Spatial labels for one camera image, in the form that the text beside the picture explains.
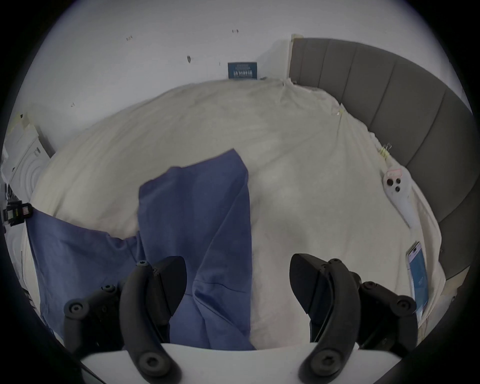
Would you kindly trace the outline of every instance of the smartphone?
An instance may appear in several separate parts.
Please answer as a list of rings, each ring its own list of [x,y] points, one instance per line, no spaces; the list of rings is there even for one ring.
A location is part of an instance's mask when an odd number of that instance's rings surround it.
[[[428,303],[428,277],[425,259],[420,242],[415,243],[407,252],[408,274],[412,287],[412,297],[417,304],[417,322],[423,315],[423,309]]]

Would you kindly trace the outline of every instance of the white wall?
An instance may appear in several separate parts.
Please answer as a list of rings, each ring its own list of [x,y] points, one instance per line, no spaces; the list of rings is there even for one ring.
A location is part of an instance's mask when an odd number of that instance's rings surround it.
[[[51,30],[12,116],[27,113],[57,150],[131,104],[226,78],[228,61],[257,61],[259,77],[285,77],[293,33],[394,52],[462,95],[433,34],[401,1],[92,0],[76,3]]]

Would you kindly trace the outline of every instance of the wrinkled fabric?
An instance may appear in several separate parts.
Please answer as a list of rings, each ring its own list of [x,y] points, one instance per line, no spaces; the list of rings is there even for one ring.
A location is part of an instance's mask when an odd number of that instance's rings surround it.
[[[172,167],[140,187],[136,236],[124,240],[35,210],[26,221],[40,312],[63,334],[63,306],[128,276],[139,260],[182,256],[185,295],[170,320],[170,341],[249,350],[252,239],[248,172],[230,150]]]

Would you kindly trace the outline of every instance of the bed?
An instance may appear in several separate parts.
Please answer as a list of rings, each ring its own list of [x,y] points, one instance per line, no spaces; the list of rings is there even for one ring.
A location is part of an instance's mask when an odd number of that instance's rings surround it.
[[[256,348],[309,341],[309,318],[288,283],[296,252],[337,257],[363,281],[409,294],[405,252],[421,240],[431,284],[423,323],[445,280],[458,285],[478,244],[479,138],[471,113],[420,67],[357,43],[295,39],[289,77],[187,85],[120,111],[58,152],[31,203],[126,238],[137,230],[140,185],[170,166],[234,148],[250,177]],[[379,154],[386,143],[387,161]],[[417,232],[382,189],[380,175],[396,161],[417,183]],[[38,305],[26,233],[22,255]]]

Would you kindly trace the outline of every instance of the small device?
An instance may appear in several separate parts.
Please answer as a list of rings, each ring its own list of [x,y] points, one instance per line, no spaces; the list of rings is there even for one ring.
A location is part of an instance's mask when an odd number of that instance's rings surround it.
[[[30,203],[23,204],[22,201],[12,201],[3,210],[3,221],[13,227],[14,225],[22,224],[32,214],[33,208]]]
[[[412,177],[405,167],[392,167],[384,174],[383,186],[388,199],[410,228],[420,226],[420,220],[410,203]]]
[[[420,242],[415,243],[407,252],[407,268],[412,296],[417,304],[417,322],[420,322],[423,309],[428,303],[428,276]]]

